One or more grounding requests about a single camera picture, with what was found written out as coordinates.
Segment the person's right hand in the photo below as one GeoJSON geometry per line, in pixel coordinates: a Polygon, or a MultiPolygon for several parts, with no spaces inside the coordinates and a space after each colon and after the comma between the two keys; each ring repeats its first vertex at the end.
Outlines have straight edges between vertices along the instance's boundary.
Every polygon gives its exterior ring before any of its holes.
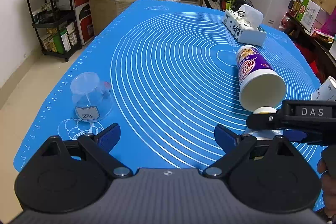
{"type": "Polygon", "coordinates": [[[323,191],[323,201],[325,204],[325,214],[335,218],[336,209],[336,185],[335,178],[332,178],[327,170],[325,162],[320,159],[317,164],[317,171],[321,174],[321,184],[323,191]]]}

